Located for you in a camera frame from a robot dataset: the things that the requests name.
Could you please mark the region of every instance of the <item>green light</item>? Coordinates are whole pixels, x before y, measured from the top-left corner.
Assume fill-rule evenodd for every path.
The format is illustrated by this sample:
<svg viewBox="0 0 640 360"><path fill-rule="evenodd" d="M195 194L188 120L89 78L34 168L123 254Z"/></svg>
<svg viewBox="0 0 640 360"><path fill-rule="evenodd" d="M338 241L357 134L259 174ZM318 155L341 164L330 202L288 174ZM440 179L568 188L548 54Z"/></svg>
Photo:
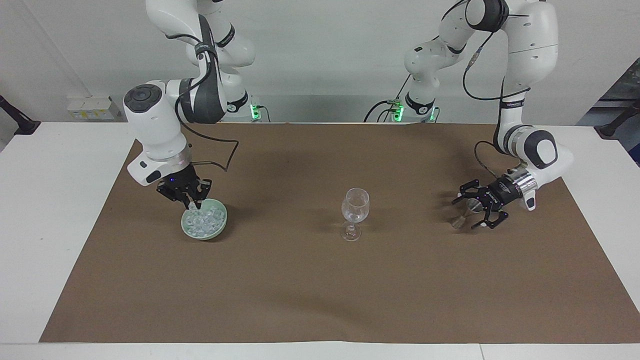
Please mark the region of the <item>green light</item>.
<svg viewBox="0 0 640 360"><path fill-rule="evenodd" d="M258 110L254 104L251 104L251 116L254 120L258 120L260 118L260 110Z"/></svg>
<svg viewBox="0 0 640 360"><path fill-rule="evenodd" d="M404 114L404 106L400 105L394 113L394 121L402 122L402 115Z"/></svg>

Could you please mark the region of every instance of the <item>light green bowl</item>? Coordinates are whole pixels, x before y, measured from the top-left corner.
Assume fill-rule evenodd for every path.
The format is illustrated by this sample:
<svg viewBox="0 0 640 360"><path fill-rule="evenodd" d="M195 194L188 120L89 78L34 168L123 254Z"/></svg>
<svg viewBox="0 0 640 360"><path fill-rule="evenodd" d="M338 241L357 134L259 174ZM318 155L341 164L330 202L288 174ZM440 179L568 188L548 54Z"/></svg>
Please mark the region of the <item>light green bowl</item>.
<svg viewBox="0 0 640 360"><path fill-rule="evenodd" d="M216 236L220 235L222 233L222 231L225 229L225 226L227 226L227 208L225 207L225 205L223 203L221 203L218 200L213 200L213 199L205 199L204 201L202 201L202 206L200 207L200 211L209 211L210 209L218 209L220 211L222 211L225 214L225 220L222 223L222 227L220 227L220 230L216 231L215 233L213 233L212 235L208 235L205 236L203 238L195 238L191 235L189 235L187 233L187 229L188 227L184 224L184 221L187 217L187 213L190 210L186 210L183 214L182 214L182 231L184 231L185 234L187 234L187 236L189 236L190 238L194 238L196 240L200 240L200 241L207 241L207 240L211 240L213 238L215 238Z"/></svg>

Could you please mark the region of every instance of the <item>brown mat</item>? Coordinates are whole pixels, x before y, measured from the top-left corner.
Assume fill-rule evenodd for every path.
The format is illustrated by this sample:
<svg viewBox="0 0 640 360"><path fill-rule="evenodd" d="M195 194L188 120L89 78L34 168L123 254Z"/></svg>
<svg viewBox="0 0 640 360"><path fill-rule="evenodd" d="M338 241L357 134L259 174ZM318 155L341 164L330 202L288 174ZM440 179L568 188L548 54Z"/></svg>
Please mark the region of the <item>brown mat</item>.
<svg viewBox="0 0 640 360"><path fill-rule="evenodd" d="M181 205L123 168L41 341L640 343L640 315L562 181L494 231L447 223L459 185L491 180L472 149L492 126L196 128L241 141L229 173L199 168L228 206L219 241L190 240ZM230 150L189 140L198 161ZM348 243L340 203L354 186L371 214Z"/></svg>

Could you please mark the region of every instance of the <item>white wall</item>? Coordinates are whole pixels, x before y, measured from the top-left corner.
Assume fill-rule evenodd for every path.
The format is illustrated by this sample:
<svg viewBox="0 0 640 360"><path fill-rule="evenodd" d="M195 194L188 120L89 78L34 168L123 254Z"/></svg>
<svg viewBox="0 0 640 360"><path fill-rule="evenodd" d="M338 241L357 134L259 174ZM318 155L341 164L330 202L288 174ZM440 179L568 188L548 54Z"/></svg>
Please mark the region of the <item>white wall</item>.
<svg viewBox="0 0 640 360"><path fill-rule="evenodd" d="M128 89L149 79L196 73L185 59L182 43L166 40L149 23L143 0L12 1L28 5L93 95L111 95L119 101ZM368 102L358 102L362 96L395 96L406 76L404 52L436 35L440 17L453 2L227 0L225 12L257 45L257 61L243 74L266 105L286 108L284 104L300 102L289 95L330 95L325 101L306 102L334 108L353 101L345 112L350 115L336 118L352 121L369 108ZM18 107L40 119L66 120L65 97L77 89L47 61L29 30L6 11L11 8L7 3L0 1L0 94L12 95ZM553 4L561 30L560 59L555 72L530 93L525 116L533 124L575 124L640 55L640 2L556 0ZM484 36L476 35L468 48L475 50ZM464 64L441 72L440 105L446 106L441 121L495 121L494 104L480 104L464 95L460 87ZM505 66L506 37L500 34L470 73L472 91L498 94ZM279 120L301 119L283 115Z"/></svg>

